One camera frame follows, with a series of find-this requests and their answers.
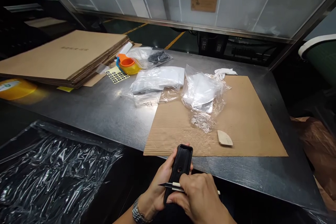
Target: metal table surface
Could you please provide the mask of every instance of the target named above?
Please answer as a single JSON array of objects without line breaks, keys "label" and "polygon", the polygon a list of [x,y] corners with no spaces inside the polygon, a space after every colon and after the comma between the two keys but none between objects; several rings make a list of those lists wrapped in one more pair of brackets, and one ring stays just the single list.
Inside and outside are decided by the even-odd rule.
[{"label": "metal table surface", "polygon": [[[248,76],[288,153],[288,157],[193,157],[195,169],[324,212],[323,200],[273,74],[261,66],[167,52],[173,59],[164,65],[189,64],[209,74],[218,68],[233,68],[239,75]],[[131,76],[113,84],[103,78],[93,87],[71,93],[39,84],[45,93],[43,100],[31,105],[12,104],[143,151],[157,107],[136,107],[122,95],[134,79]]]}]

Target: white glove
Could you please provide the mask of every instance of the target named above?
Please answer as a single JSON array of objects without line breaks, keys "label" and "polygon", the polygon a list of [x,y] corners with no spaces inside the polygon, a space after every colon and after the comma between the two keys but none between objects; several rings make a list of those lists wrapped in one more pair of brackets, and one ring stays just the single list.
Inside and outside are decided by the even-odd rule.
[{"label": "white glove", "polygon": [[229,74],[229,75],[237,75],[237,73],[235,71],[233,71],[233,69],[229,69],[229,68],[220,68],[215,70],[215,75],[218,76],[218,78],[222,81],[225,78],[225,74]]}]

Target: yellow floor line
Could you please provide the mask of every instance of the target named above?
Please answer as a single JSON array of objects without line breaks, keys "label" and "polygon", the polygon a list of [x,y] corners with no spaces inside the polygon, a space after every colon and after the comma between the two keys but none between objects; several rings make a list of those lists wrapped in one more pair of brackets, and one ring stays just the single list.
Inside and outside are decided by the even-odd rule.
[{"label": "yellow floor line", "polygon": [[110,22],[110,21],[112,21],[113,19],[108,19],[108,20],[105,20],[105,21],[103,21],[103,23],[107,23],[107,22]]},{"label": "yellow floor line", "polygon": [[141,28],[141,27],[144,27],[145,25],[148,25],[148,24],[147,24],[147,23],[146,23],[146,24],[142,24],[142,25],[140,25],[140,26],[138,26],[138,27],[135,27],[134,29],[129,30],[129,31],[123,33],[123,34],[126,35],[126,34],[128,34],[128,33],[134,32],[135,30],[137,30],[137,29],[139,29],[139,28]]},{"label": "yellow floor line", "polygon": [[168,50],[185,32],[181,32],[172,42],[169,43],[169,45],[167,45],[165,47],[166,50]]}]

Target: white label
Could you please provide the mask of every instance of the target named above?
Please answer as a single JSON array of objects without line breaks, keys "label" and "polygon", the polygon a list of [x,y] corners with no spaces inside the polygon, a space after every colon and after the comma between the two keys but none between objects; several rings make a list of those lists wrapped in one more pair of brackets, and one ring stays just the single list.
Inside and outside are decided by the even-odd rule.
[{"label": "white label", "polygon": [[19,84],[20,83],[20,81],[12,81],[12,82],[7,82],[6,84],[1,84],[0,85],[0,92],[1,91],[5,91],[5,90],[7,90],[7,89],[10,89],[10,88],[12,88],[12,87],[14,87],[14,86],[16,86],[17,84]]}]

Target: packing tape roll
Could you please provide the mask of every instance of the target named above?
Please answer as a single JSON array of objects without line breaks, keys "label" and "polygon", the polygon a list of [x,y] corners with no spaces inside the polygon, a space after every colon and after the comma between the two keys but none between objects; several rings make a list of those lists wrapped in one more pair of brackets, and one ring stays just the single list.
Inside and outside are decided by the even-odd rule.
[{"label": "packing tape roll", "polygon": [[16,100],[33,93],[37,86],[24,79],[15,78],[0,82],[0,98]]}]

